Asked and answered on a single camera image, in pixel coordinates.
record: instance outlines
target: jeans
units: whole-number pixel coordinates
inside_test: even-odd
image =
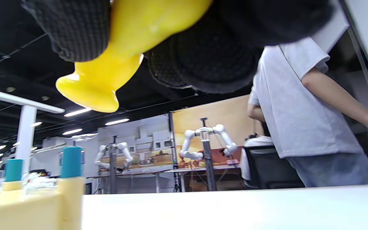
[[[368,184],[368,157],[362,153],[333,153],[286,157],[305,187]]]

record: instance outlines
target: white robotic arm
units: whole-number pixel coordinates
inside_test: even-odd
[[[185,158],[190,158],[191,160],[202,160],[203,159],[203,153],[197,153],[197,152],[189,152],[188,149],[190,148],[190,143],[193,137],[196,136],[195,131],[193,130],[186,130],[185,131],[185,140],[183,147],[180,151],[180,155]]]
[[[129,149],[128,149],[128,145],[126,142],[122,142],[119,144],[115,144],[113,145],[113,147],[117,147],[118,149],[122,150],[124,156],[126,157],[126,162],[123,164],[123,170],[128,169],[131,165],[131,162],[133,161],[133,157],[131,156]],[[110,164],[109,163],[103,163],[102,159],[103,156],[106,153],[106,146],[105,145],[101,145],[99,147],[99,152],[96,155],[96,159],[95,159],[95,165],[105,168],[105,169],[110,169]]]
[[[224,156],[231,157],[235,151],[238,149],[238,146],[232,142],[228,133],[225,131],[225,127],[222,124],[217,124],[213,128],[216,134],[219,134],[225,142]]]
[[[110,168],[110,164],[109,163],[103,163],[102,162],[102,159],[103,159],[103,156],[105,155],[105,153],[106,153],[106,146],[105,145],[101,145],[99,147],[99,152],[96,155],[95,165],[96,166],[99,166],[99,167],[102,167],[102,168],[105,168],[105,169],[109,169]]]
[[[122,142],[117,144],[117,147],[123,151],[124,156],[126,157],[126,162],[123,164],[123,170],[130,168],[130,165],[133,161],[133,157],[129,152],[129,146],[126,142]]]

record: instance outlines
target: white table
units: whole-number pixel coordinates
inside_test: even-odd
[[[154,175],[155,176],[155,185],[156,185],[156,193],[160,192],[160,183],[159,183],[159,178],[160,178],[160,173],[166,172],[168,171],[168,169],[162,169],[162,170],[149,170],[149,171],[141,171],[141,172],[135,172],[135,171],[129,171],[126,170],[123,173],[117,173],[117,176],[143,176],[143,175]]]
[[[82,230],[365,230],[368,185],[84,195],[82,226]]]
[[[224,173],[222,174],[223,176],[226,174],[228,169],[239,169],[239,168],[240,168],[239,165],[215,165],[214,166],[214,170],[225,170]],[[194,167],[194,168],[172,169],[172,170],[165,171],[165,173],[179,173],[180,180],[181,180],[181,192],[185,192],[184,176],[189,172],[205,171],[205,170],[206,170],[205,167]]]

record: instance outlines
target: white t-shirt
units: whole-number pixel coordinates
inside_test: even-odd
[[[245,141],[245,143],[244,143],[245,147],[271,146],[271,145],[273,145],[272,138],[266,137],[266,136],[259,136],[259,137],[256,137],[256,138],[251,138],[251,139],[248,139],[247,141]],[[254,153],[262,153],[262,154],[273,153],[273,150],[272,149],[271,150],[270,149],[260,149],[260,150],[255,150]],[[244,178],[245,180],[251,180],[248,157],[247,157],[247,153],[245,152],[244,149],[241,150],[240,167],[241,167],[242,178]]]
[[[249,103],[261,106],[281,158],[363,152],[343,115],[301,82],[313,67],[326,72],[329,58],[311,38],[262,53]]]

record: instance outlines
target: black office chair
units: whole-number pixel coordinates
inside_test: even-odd
[[[296,170],[286,159],[281,159],[275,146],[244,147],[248,157],[251,181],[250,188],[281,189],[304,188],[305,185]],[[257,150],[273,150],[271,153],[257,153]]]

